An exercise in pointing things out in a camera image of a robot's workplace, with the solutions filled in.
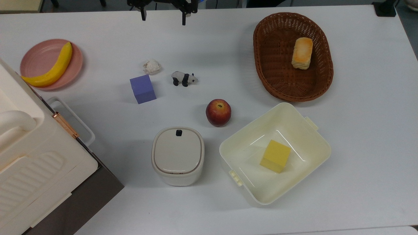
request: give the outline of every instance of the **wicker basket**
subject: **wicker basket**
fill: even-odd
[[[296,39],[311,38],[313,50],[307,70],[292,66]],[[321,28],[306,16],[282,12],[260,21],[254,30],[254,57],[266,90],[290,102],[309,101],[324,94],[334,70],[328,41]]]

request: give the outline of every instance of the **apple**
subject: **apple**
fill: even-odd
[[[206,117],[212,125],[222,127],[231,118],[231,106],[225,100],[214,99],[206,107]]]

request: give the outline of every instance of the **yellow banana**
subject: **yellow banana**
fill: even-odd
[[[70,42],[67,42],[61,49],[58,59],[54,66],[43,75],[36,77],[24,77],[25,82],[31,84],[34,87],[46,87],[56,82],[67,69],[68,64],[73,54],[73,48]]]

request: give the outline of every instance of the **copper hinge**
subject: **copper hinge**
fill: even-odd
[[[70,134],[74,139],[80,137],[80,135],[70,126],[70,124],[68,124],[68,122],[64,119],[63,116],[61,116],[61,114],[59,114],[59,112],[55,112],[54,115],[52,115],[52,117],[55,119],[56,122],[58,122],[59,125],[62,126],[62,128],[64,128],[64,130],[66,132],[68,132],[68,134]]]

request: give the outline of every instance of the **yellow cube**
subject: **yellow cube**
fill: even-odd
[[[260,165],[274,172],[280,173],[286,166],[290,151],[291,148],[274,140],[270,140],[270,143],[268,143],[268,146],[265,149]]]

